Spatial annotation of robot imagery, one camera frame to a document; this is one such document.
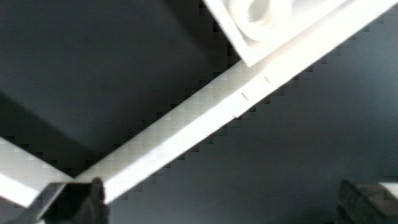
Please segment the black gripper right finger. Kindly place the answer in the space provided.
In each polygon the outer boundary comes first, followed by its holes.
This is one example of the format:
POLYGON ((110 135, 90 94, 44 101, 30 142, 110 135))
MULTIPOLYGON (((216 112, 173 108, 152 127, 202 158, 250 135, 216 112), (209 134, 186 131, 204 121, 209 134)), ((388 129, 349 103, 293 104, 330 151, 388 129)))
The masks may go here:
POLYGON ((341 181, 333 224, 398 224, 398 198, 380 184, 341 181))

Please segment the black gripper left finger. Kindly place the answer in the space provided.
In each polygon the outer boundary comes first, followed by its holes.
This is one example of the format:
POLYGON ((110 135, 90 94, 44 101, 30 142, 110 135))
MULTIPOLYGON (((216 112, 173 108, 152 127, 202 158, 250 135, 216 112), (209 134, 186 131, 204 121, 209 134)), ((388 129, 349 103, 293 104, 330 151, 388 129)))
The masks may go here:
POLYGON ((108 214, 101 179, 51 182, 6 224, 108 224, 108 214))

